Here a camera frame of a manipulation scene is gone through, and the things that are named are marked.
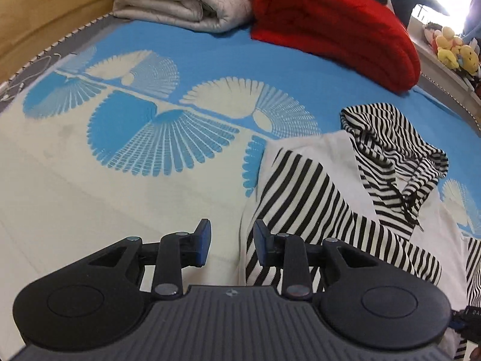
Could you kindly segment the black white striped hoodie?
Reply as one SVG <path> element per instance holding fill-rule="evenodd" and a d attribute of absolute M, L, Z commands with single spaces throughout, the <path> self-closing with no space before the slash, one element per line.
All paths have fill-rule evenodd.
<path fill-rule="evenodd" d="M 264 149 L 255 206 L 275 232 L 338 238 L 439 286 L 455 307 L 480 304 L 480 206 L 449 178 L 447 154 L 389 103 L 340 114 L 332 134 L 276 140 Z"/>

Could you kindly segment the blue cream patterned bedsheet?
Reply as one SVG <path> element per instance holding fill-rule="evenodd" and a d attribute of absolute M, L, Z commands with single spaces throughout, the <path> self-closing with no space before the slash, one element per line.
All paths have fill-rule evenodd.
<path fill-rule="evenodd" d="M 449 169 L 415 228 L 389 220 L 372 172 L 354 170 L 344 108 L 396 108 L 395 136 L 415 131 L 445 152 Z M 133 21 L 48 69 L 1 114 L 1 357 L 23 344 L 11 308 L 25 284 L 123 236 L 155 240 L 206 217 L 210 259 L 191 281 L 278 284 L 253 260 L 247 225 L 271 198 L 268 147 L 307 155 L 310 145 L 342 195 L 335 214 L 384 226 L 364 246 L 409 240 L 437 258 L 455 307 L 479 304 L 480 139 L 459 116 L 419 88 L 394 94 L 246 29 Z"/>

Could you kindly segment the yellow plush toys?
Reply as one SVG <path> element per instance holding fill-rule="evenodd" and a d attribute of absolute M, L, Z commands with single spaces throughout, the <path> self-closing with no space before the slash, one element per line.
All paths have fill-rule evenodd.
<path fill-rule="evenodd" d="M 471 81 L 480 78 L 476 39 L 464 43 L 450 27 L 432 22 L 423 25 L 423 33 L 438 61 L 446 68 Z"/>

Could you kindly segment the red folded blanket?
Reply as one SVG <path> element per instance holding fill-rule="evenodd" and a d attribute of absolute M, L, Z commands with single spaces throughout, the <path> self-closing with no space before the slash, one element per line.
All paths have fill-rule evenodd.
<path fill-rule="evenodd" d="M 375 0 L 254 0 L 251 37 L 334 60 L 389 91 L 413 88 L 421 63 L 408 30 Z"/>

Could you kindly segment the wooden bed frame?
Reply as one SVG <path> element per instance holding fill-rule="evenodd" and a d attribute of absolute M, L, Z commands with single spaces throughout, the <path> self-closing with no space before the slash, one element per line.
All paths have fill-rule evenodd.
<path fill-rule="evenodd" d="M 1 0 L 1 80 L 73 30 L 112 10 L 113 0 Z"/>

